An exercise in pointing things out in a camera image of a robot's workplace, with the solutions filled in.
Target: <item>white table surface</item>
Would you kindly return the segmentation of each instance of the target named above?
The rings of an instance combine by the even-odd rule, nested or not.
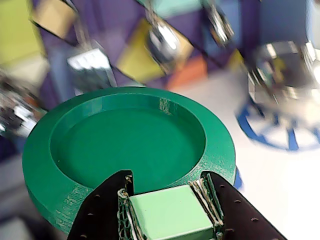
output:
[[[319,239],[320,149],[287,152],[250,140],[235,117],[248,96],[246,81],[245,75],[221,72],[175,92],[207,107],[224,123],[243,182],[239,191],[251,204],[289,240]]]

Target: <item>silver metal part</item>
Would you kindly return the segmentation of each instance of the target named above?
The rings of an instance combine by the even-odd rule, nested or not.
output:
[[[212,0],[208,9],[208,18],[211,23],[210,32],[213,39],[220,47],[226,47],[235,33],[225,14],[218,8],[216,0]]]
[[[146,16],[151,23],[147,48],[153,59],[160,65],[174,62],[180,53],[180,41],[167,24],[159,21],[152,3],[151,0],[146,3]]]
[[[108,56],[96,41],[91,41],[88,28],[81,21],[79,11],[72,3],[66,3],[77,13],[74,24],[76,39],[79,43],[77,53],[67,59],[67,63],[76,76],[73,80],[75,88],[82,92],[91,92],[108,87],[117,87],[117,82]]]
[[[320,62],[311,43],[269,43],[254,55],[248,72],[249,95],[265,115],[280,113],[281,124],[295,119],[303,127],[320,124]]]

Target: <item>green circular dish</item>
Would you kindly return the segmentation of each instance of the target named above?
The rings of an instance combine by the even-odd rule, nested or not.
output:
[[[69,233],[86,196],[130,169],[136,193],[187,184],[202,171],[235,179],[235,148],[208,109],[184,96],[146,87],[77,96],[47,113],[28,137],[25,183],[53,226]]]

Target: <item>screw hole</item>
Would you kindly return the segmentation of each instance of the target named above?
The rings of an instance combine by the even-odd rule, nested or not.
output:
[[[226,233],[234,233],[235,232],[235,230],[233,228],[226,228],[224,231]]]

